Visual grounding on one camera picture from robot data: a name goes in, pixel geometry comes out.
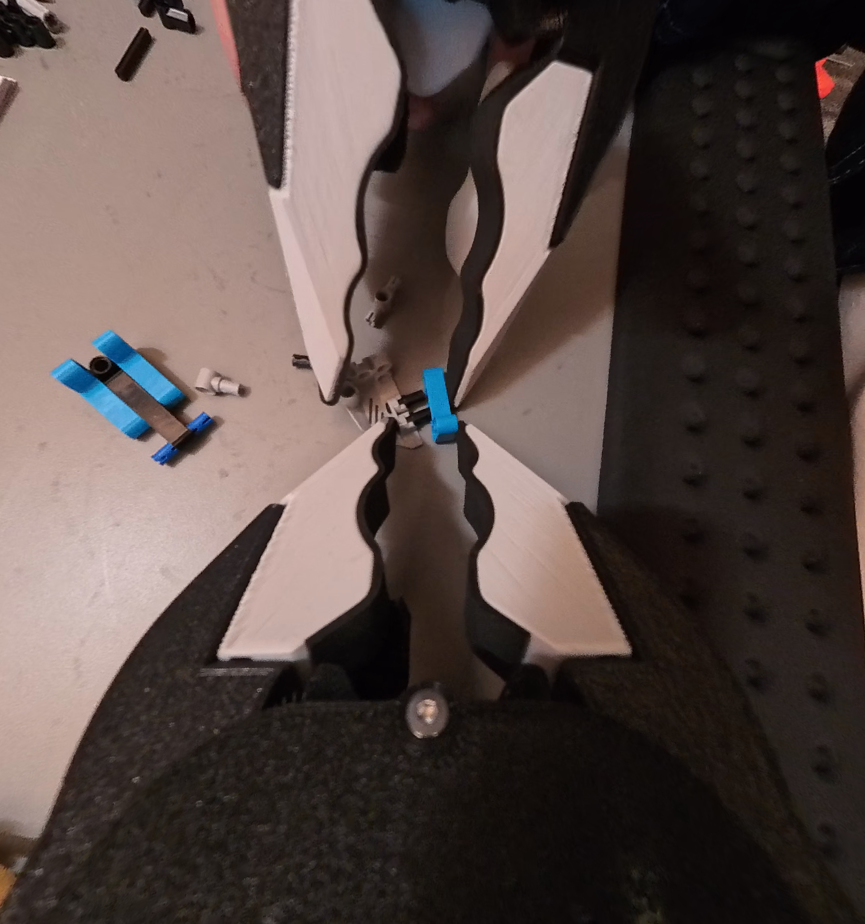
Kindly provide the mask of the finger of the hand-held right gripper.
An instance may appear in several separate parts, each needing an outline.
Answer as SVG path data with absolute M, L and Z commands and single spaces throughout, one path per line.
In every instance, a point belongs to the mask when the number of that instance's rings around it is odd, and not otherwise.
M 403 74 L 370 1 L 289 4 L 282 179 L 269 191 L 304 346 L 325 404 L 353 349 L 369 175 L 396 133 Z
M 554 248 L 554 225 L 592 74 L 552 60 L 508 77 L 472 131 L 477 223 L 460 278 L 462 313 L 447 363 L 454 405 L 469 395 Z

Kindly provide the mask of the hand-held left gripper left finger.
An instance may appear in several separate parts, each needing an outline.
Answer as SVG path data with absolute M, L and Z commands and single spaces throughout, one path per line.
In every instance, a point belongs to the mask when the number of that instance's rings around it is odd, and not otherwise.
M 376 536 L 397 427 L 372 425 L 290 491 L 217 651 L 221 662 L 309 662 L 342 653 L 360 664 L 385 596 Z

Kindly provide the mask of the black toy rod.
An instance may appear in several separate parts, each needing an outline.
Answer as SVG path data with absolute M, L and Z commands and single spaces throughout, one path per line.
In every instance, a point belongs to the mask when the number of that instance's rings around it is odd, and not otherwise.
M 153 45 L 153 36 L 149 29 L 140 27 L 130 40 L 125 52 L 115 65 L 115 75 L 123 82 L 129 82 L 148 55 Z

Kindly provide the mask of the pile of toy building pieces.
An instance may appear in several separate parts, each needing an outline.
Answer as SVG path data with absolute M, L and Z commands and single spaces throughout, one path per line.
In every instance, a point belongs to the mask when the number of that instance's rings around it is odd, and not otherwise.
M 181 1 L 134 2 L 142 17 L 156 18 L 170 30 L 187 34 L 197 31 L 196 19 Z M 0 58 L 8 59 L 17 49 L 53 49 L 57 36 L 67 29 L 57 12 L 36 1 L 0 1 Z

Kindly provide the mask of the black perforated pad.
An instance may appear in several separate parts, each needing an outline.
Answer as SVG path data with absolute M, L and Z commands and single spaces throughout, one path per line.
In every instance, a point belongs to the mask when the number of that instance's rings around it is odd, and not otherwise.
M 598 513 L 730 667 L 865 921 L 865 619 L 811 52 L 738 39 L 642 87 Z

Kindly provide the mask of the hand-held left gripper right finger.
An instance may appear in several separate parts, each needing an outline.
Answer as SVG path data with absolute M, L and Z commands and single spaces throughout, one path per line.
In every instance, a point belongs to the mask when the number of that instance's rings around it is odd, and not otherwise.
M 631 656 L 567 498 L 470 424 L 458 468 L 475 537 L 465 627 L 480 661 L 508 681 L 525 665 L 553 677 L 569 659 Z

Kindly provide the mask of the blue beam assembly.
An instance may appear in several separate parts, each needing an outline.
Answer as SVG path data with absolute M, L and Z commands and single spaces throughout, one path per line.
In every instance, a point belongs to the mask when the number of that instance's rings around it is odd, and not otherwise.
M 164 443 L 152 460 L 165 467 L 180 452 L 215 425 L 206 413 L 189 422 L 176 414 L 184 392 L 112 330 L 92 341 L 97 349 L 87 366 L 67 359 L 51 372 L 52 378 L 79 395 L 106 421 L 127 437 L 138 440 L 149 432 Z

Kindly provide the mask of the grey triangular panel piece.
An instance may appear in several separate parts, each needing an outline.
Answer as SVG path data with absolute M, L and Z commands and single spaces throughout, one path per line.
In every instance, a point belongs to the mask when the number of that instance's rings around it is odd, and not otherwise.
M 378 422 L 394 419 L 398 429 L 397 443 L 406 449 L 420 448 L 423 444 L 420 428 L 398 418 L 407 410 L 398 401 L 401 395 L 393 377 L 390 358 L 385 353 L 374 353 L 350 364 L 341 401 L 362 432 Z

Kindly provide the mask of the blue angled toy beam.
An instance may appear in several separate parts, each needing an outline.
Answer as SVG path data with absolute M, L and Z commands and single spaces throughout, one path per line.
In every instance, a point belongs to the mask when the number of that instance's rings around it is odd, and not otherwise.
M 438 445 L 454 442 L 459 431 L 459 421 L 451 406 L 445 372 L 439 367 L 426 368 L 422 378 L 431 415 L 432 438 Z

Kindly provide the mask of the small grey connector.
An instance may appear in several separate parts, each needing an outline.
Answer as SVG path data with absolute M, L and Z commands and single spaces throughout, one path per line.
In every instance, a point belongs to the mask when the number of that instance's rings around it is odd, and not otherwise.
M 391 275 L 375 291 L 369 310 L 365 315 L 365 321 L 372 329 L 380 330 L 387 322 L 395 307 L 401 285 L 402 279 L 398 275 Z

